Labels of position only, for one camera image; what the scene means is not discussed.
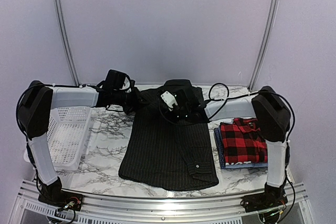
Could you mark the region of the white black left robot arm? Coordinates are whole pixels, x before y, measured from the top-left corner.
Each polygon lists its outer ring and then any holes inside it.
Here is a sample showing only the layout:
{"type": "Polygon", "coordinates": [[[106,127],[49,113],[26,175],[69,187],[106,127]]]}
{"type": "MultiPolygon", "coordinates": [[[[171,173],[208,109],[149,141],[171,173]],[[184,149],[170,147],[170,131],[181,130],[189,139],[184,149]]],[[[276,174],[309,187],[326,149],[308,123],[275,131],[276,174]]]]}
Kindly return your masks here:
{"type": "Polygon", "coordinates": [[[124,90],[106,90],[98,86],[64,86],[32,81],[21,94],[16,106],[16,122],[26,138],[30,163],[36,172],[39,200],[54,206],[62,206],[80,197],[62,190],[62,183],[54,168],[47,131],[52,109],[85,106],[107,108],[118,105],[128,114],[147,104],[140,91],[130,82],[124,90]]]}

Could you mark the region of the black pinstriped long sleeve shirt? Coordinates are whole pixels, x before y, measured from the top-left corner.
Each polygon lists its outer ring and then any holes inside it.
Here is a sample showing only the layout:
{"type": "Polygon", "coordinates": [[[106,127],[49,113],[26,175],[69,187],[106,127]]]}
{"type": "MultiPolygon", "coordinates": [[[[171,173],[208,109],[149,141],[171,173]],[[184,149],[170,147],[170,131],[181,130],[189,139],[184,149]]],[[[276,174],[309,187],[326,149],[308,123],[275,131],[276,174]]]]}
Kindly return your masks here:
{"type": "Polygon", "coordinates": [[[186,79],[169,80],[140,92],[149,105],[135,113],[120,178],[173,191],[201,190],[219,183],[208,125],[172,124],[159,101],[162,91],[185,88],[203,102],[202,89],[186,79]]]}

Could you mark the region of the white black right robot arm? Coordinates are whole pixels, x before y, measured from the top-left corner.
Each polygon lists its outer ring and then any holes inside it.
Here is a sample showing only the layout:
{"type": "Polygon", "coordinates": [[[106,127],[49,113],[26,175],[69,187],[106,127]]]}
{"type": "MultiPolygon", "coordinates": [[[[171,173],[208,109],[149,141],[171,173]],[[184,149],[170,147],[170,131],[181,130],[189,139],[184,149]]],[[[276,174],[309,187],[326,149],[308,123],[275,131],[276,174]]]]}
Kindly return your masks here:
{"type": "Polygon", "coordinates": [[[266,142],[268,175],[264,191],[244,196],[241,206],[246,212],[252,212],[284,206],[288,202],[284,189],[290,156],[288,137],[295,120],[285,99],[270,86],[254,93],[204,102],[197,100],[191,88],[174,93],[166,91],[161,99],[174,121],[199,124],[230,118],[253,119],[257,123],[254,129],[266,142]]]}

